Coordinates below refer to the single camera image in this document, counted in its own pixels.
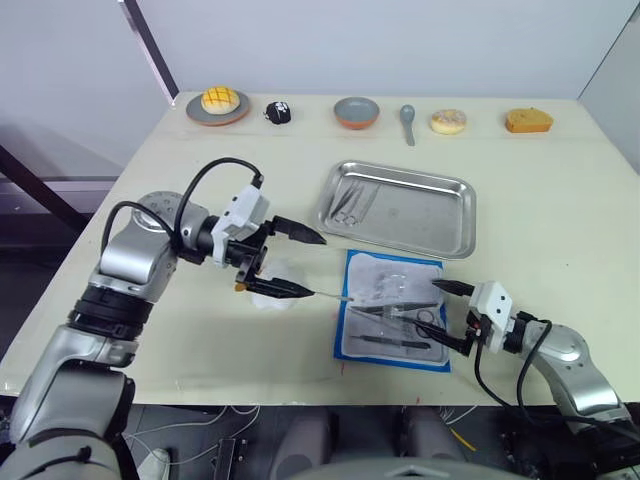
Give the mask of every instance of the metal tray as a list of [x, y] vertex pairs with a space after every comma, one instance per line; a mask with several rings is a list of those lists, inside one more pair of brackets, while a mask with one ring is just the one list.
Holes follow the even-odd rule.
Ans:
[[348, 161], [332, 170], [315, 223], [354, 240], [465, 258], [476, 244], [476, 194], [457, 178]]

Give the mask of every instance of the plate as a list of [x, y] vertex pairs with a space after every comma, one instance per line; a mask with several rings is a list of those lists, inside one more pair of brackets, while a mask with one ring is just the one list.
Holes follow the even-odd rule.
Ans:
[[200, 94], [187, 105], [187, 116], [194, 122], [200, 125], [206, 125], [207, 127], [219, 127], [237, 122], [249, 113], [251, 104], [249, 97], [244, 93], [238, 92], [237, 90], [236, 93], [238, 97], [240, 97], [240, 105], [238, 105], [233, 112], [225, 113], [224, 115], [212, 115], [206, 112], [205, 109], [202, 108], [202, 94]]

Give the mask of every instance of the small black figurine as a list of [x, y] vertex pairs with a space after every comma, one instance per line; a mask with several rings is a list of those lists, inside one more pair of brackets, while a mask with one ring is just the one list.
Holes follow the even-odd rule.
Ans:
[[264, 112], [264, 118], [271, 120], [271, 123], [280, 125], [281, 123], [289, 123], [291, 121], [291, 110], [287, 102], [273, 102], [267, 105], [267, 111]]

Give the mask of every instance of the gray spoon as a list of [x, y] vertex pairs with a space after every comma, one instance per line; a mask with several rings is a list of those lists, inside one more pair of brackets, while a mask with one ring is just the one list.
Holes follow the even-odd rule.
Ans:
[[411, 124], [416, 117], [416, 111], [412, 105], [403, 105], [400, 109], [400, 121], [404, 127], [404, 134], [407, 137], [407, 145], [410, 147], [415, 146], [416, 141], [413, 138], [413, 131], [411, 130]]

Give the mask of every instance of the white wall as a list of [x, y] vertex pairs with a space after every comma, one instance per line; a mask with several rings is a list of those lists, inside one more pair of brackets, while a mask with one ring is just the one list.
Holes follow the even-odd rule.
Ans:
[[640, 18], [626, 26], [580, 101], [640, 173]]
[[0, 2], [0, 144], [37, 175], [119, 175], [166, 108], [116, 0]]
[[636, 0], [139, 0], [181, 90], [577, 98]]

